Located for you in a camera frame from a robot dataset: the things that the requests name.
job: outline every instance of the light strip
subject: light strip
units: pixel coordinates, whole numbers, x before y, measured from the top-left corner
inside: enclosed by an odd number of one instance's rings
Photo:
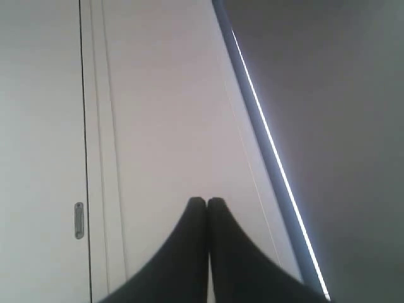
[[[232,31],[232,33],[233,33],[233,38],[234,38],[235,44],[236,44],[236,46],[237,46],[237,49],[239,50],[239,54],[240,54],[240,58],[241,58],[241,61],[242,61],[242,65],[244,66],[244,70],[246,71],[247,78],[248,78],[248,82],[249,82],[249,84],[250,84],[250,86],[251,86],[252,94],[254,95],[255,102],[256,102],[257,107],[258,107],[258,110],[259,110],[259,114],[261,115],[261,118],[262,118],[262,120],[263,120],[263,123],[264,123],[264,126],[265,126],[265,130],[266,130],[266,134],[268,135],[268,139],[270,140],[273,153],[275,154],[276,162],[278,162],[278,166],[279,166],[279,169],[280,169],[280,173],[281,173],[281,175],[282,175],[282,177],[283,177],[283,181],[284,181],[284,183],[285,183],[285,185],[286,185],[286,188],[287,188],[287,191],[288,191],[288,193],[289,193],[290,200],[292,201],[292,205],[293,205],[293,209],[295,210],[295,214],[296,214],[296,217],[297,217],[297,221],[299,221],[300,229],[302,230],[302,233],[303,233],[303,236],[304,236],[304,240],[305,240],[305,242],[306,242],[307,248],[309,249],[309,253],[310,253],[311,260],[312,260],[312,262],[313,262],[314,268],[316,269],[316,273],[317,273],[318,279],[319,279],[319,281],[320,281],[321,288],[323,289],[323,292],[324,292],[325,297],[326,297],[328,300],[331,300],[331,299],[330,299],[330,295],[329,295],[328,290],[327,290],[327,286],[326,286],[326,284],[325,284],[325,282],[324,282],[323,275],[321,274],[321,270],[320,270],[320,267],[319,267],[319,265],[318,265],[318,262],[317,262],[317,259],[316,259],[316,255],[314,254],[313,248],[311,247],[311,243],[310,243],[309,236],[308,236],[308,234],[307,234],[307,232],[306,232],[306,228],[304,227],[302,217],[301,217],[301,215],[300,215],[299,209],[297,208],[295,198],[294,198],[294,196],[293,196],[292,190],[291,190],[290,185],[289,185],[289,181],[288,181],[288,179],[286,178],[286,174],[285,174],[285,171],[284,171],[284,169],[283,169],[282,163],[281,163],[281,161],[280,161],[278,151],[276,150],[275,143],[273,142],[270,129],[269,129],[269,127],[268,127],[268,124],[266,123],[266,119],[265,119],[265,116],[264,116],[264,114],[263,114],[263,110],[262,110],[262,108],[261,108],[261,104],[259,103],[257,94],[256,94],[255,89],[254,89],[254,85],[253,85],[253,83],[251,82],[250,74],[248,73],[246,63],[244,62],[244,58],[243,58],[243,56],[242,56],[242,54],[241,54],[241,50],[240,50],[239,44],[238,44],[238,42],[237,42],[237,39],[235,38],[235,35],[234,35],[234,32],[233,32],[233,31]]]

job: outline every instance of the gray wall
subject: gray wall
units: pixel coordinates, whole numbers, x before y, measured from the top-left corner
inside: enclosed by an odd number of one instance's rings
[[[404,1],[225,2],[331,296],[404,297]]]

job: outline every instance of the door handle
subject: door handle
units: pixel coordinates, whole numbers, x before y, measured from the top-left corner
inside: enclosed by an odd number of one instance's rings
[[[74,236],[80,240],[84,237],[84,206],[82,202],[74,205]]]

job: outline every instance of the white door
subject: white door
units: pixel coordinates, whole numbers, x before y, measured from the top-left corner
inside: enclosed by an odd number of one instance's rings
[[[90,301],[79,16],[0,1],[0,302]]]

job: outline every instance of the white wall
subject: white wall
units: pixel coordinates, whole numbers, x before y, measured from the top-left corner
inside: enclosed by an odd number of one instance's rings
[[[105,1],[104,22],[127,277],[189,197],[221,196],[300,278],[211,1]]]

